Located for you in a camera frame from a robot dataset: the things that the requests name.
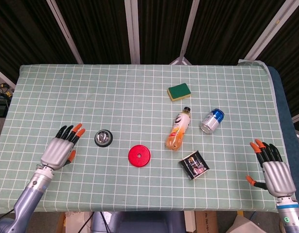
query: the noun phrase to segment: green sponge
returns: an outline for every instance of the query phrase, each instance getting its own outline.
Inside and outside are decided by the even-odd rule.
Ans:
[[[172,101],[189,97],[191,92],[186,83],[168,88],[168,94]]]

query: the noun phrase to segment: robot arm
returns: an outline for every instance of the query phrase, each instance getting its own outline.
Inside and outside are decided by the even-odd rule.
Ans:
[[[250,143],[263,169],[265,183],[256,182],[250,176],[247,181],[255,187],[263,188],[277,198],[276,207],[287,233],[299,233],[299,203],[291,196],[296,191],[291,172],[282,161],[278,149],[256,139]]]
[[[67,129],[64,126],[51,140],[41,157],[41,165],[37,166],[36,172],[14,205],[15,219],[0,219],[0,233],[26,232],[28,222],[53,178],[53,171],[61,169],[74,159],[76,151],[72,148],[85,132],[85,129],[81,129],[77,133],[81,126],[82,124],[78,124],[71,133],[73,126]]]

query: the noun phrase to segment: red lid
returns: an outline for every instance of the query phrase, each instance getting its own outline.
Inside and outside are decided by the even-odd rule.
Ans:
[[[136,145],[130,149],[128,158],[133,166],[145,166],[150,160],[150,151],[146,146]]]

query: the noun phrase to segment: black curtain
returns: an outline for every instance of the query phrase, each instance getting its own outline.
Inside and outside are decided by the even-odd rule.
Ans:
[[[57,0],[86,64],[130,64],[124,0]]]
[[[28,64],[76,60],[45,0],[0,0],[0,71],[17,82]]]
[[[170,64],[182,47],[192,0],[138,0],[141,64]]]
[[[235,65],[284,0],[201,0],[185,57],[194,65]]]
[[[299,114],[299,6],[258,59],[279,72],[291,115]]]

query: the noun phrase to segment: blue can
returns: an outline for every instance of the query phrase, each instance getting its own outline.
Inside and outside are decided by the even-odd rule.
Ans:
[[[215,108],[202,120],[200,128],[205,133],[213,133],[219,123],[224,119],[222,110]]]

